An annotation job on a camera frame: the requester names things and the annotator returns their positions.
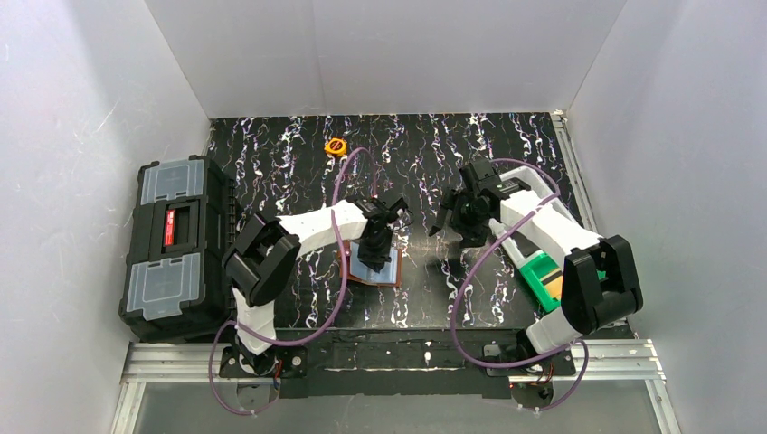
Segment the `gold card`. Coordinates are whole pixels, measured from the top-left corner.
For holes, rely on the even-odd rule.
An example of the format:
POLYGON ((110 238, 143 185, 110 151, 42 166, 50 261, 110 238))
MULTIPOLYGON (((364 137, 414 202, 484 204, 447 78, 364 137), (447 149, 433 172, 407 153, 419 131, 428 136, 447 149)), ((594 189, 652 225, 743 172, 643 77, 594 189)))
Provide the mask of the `gold card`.
POLYGON ((552 270, 541 278, 546 294, 553 300, 559 301, 562 297, 563 272, 560 269, 552 270))

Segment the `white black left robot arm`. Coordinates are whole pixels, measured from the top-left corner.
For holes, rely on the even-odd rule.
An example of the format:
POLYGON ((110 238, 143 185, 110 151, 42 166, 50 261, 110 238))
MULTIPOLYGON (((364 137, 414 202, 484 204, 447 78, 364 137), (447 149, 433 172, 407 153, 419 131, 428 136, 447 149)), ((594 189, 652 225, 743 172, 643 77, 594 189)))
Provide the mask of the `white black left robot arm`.
POLYGON ((293 279, 298 258, 340 244, 341 277, 367 286, 397 287, 402 252, 395 224, 410 212, 404 199, 350 196, 330 207, 268 218, 254 214, 223 258, 233 283, 237 339, 259 356, 277 345, 274 302, 293 279))

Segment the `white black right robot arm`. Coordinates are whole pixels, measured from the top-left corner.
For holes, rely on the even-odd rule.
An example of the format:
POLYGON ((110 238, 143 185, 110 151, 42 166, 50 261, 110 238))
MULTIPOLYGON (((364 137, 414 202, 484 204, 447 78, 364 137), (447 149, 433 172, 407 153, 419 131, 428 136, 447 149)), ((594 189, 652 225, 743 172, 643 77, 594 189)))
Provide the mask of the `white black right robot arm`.
POLYGON ((493 226, 503 232, 487 246, 466 277, 471 281, 484 261, 516 233, 531 241, 562 273, 560 304, 516 335, 521 367, 561 352, 569 343, 639 312, 643 296, 630 243, 604 237, 575 221, 560 202, 556 181, 539 167, 515 160, 500 174, 497 160, 475 160, 459 170, 463 185, 440 200, 430 233, 449 226, 460 247, 487 244, 493 226))

